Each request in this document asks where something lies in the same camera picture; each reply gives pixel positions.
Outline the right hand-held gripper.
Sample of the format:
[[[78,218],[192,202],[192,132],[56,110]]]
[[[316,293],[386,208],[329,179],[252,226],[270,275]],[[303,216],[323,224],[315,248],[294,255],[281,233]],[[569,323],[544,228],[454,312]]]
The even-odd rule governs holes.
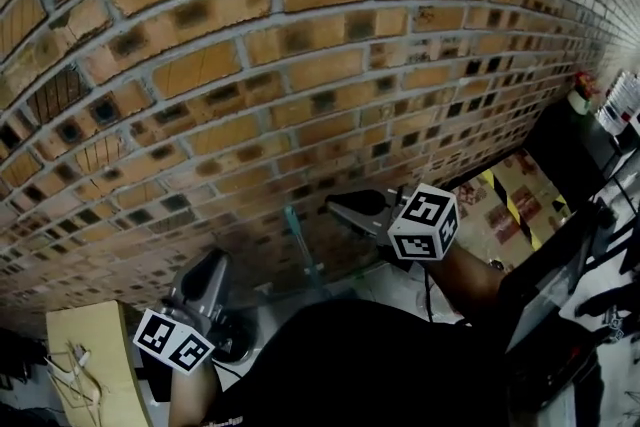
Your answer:
[[[330,194],[330,213],[353,231],[375,237],[378,255],[408,270],[414,262],[443,260],[460,225],[454,194],[427,184]]]

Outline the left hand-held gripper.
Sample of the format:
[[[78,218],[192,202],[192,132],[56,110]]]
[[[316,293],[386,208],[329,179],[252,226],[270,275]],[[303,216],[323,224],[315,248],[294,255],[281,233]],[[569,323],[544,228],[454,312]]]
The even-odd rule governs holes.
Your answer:
[[[192,259],[175,276],[180,300],[177,295],[163,297],[147,309],[133,338],[141,351],[181,373],[192,373],[207,357],[226,357],[235,349],[233,325],[219,319],[219,307],[230,293],[231,256],[216,248],[210,257],[210,279],[208,258]],[[189,302],[200,299],[206,287],[207,306]]]

